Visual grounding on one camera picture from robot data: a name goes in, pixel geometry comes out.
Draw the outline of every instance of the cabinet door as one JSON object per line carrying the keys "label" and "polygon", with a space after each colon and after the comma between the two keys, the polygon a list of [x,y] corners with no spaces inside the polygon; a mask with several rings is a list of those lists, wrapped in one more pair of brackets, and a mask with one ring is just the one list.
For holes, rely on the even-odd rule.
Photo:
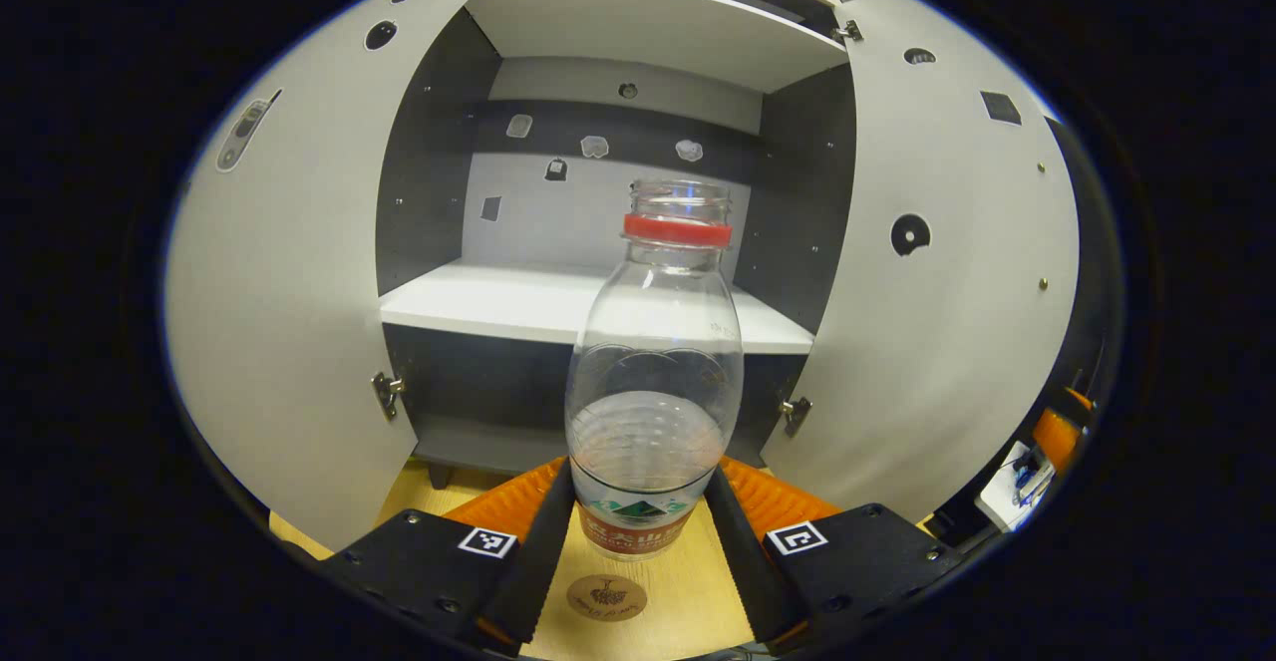
{"label": "cabinet door", "polygon": [[[989,462],[1045,383],[1076,290],[1076,203],[1044,103],[983,43],[917,0],[837,13],[864,37],[847,42],[846,239],[794,392],[813,407],[762,457],[840,507],[875,501],[916,522]],[[935,61],[910,65],[909,48]],[[983,92],[1007,94],[1020,125],[993,120]],[[902,216],[930,237],[907,255],[892,244]]]}
{"label": "cabinet door", "polygon": [[[163,329],[176,392],[240,482],[329,549],[373,527],[416,443],[370,385],[390,371],[376,188],[403,88],[464,3],[365,0],[313,31],[216,125],[175,212]],[[370,51],[380,20],[397,31]],[[278,89],[218,171],[241,112]]]}

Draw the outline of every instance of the round hole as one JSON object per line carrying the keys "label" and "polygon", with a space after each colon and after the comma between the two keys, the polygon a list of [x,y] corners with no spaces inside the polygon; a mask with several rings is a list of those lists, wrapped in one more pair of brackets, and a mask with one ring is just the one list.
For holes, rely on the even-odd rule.
{"label": "round hole", "polygon": [[891,246],[897,255],[906,258],[914,249],[925,248],[930,244],[930,226],[920,216],[901,216],[891,226]]}
{"label": "round hole", "polygon": [[926,51],[926,48],[907,48],[907,51],[903,52],[903,60],[915,66],[917,63],[934,63],[935,54]]}
{"label": "round hole", "polygon": [[824,602],[819,605],[819,607],[826,613],[832,614],[835,611],[841,611],[850,605],[851,605],[851,597],[846,596],[845,593],[840,593],[837,596],[826,598]]}
{"label": "round hole", "polygon": [[398,26],[394,20],[383,20],[379,24],[373,26],[364,37],[364,47],[369,51],[376,51],[384,47],[394,34],[398,33]]}

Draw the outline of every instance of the clear plastic bottle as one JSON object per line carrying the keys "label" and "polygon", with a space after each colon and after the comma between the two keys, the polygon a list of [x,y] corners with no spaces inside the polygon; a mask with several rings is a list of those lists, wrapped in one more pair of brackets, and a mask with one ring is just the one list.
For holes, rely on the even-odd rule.
{"label": "clear plastic bottle", "polygon": [[740,411],[744,350],[718,269],[727,189],[630,188],[628,253],[572,355],[567,440],[586,537],[637,561],[672,544],[704,494]]}

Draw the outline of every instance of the cabinet shelf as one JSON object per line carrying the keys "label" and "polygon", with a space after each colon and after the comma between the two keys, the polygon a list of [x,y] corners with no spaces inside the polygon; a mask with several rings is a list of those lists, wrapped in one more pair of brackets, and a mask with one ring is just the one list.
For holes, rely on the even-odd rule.
{"label": "cabinet shelf", "polygon": [[[438,267],[382,297],[387,324],[574,345],[610,271],[592,267]],[[744,290],[732,288],[748,355],[808,355],[814,336]]]}
{"label": "cabinet shelf", "polygon": [[501,57],[647,63],[760,93],[846,63],[823,34],[729,0],[470,0],[466,10]]}

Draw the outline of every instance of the door hinge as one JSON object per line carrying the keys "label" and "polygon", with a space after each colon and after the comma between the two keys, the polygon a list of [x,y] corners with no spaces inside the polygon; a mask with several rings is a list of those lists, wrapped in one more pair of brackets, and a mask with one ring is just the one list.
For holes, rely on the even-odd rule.
{"label": "door hinge", "polygon": [[842,28],[833,29],[833,38],[840,43],[846,42],[847,38],[860,43],[861,40],[864,40],[864,34],[860,33],[860,26],[855,24],[855,20],[847,20],[846,26],[842,26]]}
{"label": "door hinge", "polygon": [[394,410],[394,401],[403,393],[403,380],[389,379],[385,371],[378,371],[373,378],[373,392],[376,393],[376,402],[382,406],[382,415],[387,421],[394,420],[398,411]]}
{"label": "door hinge", "polygon": [[780,416],[785,420],[785,434],[790,438],[798,435],[803,421],[806,421],[806,412],[810,412],[812,403],[803,397],[798,402],[780,402]]}

